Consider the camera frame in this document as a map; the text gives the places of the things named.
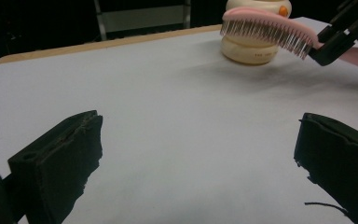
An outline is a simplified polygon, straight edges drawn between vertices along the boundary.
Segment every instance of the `white table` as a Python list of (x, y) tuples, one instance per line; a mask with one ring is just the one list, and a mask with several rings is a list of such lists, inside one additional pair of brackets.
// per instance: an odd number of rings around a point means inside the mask
[(220, 40), (213, 31), (0, 64), (0, 175), (55, 124), (96, 109), (101, 166), (64, 223), (350, 224), (304, 205), (337, 203), (293, 156), (305, 112), (358, 129), (358, 67), (285, 50), (244, 66)]

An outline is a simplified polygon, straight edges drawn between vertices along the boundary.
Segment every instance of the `pink hairbrush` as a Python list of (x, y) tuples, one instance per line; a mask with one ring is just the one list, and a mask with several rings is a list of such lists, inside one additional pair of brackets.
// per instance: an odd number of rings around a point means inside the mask
[(235, 7), (223, 16), (221, 35), (246, 36), (287, 49), (301, 59), (308, 55), (320, 65), (340, 58), (358, 65), (358, 1), (341, 6), (341, 13), (319, 34), (304, 24), (252, 7)]

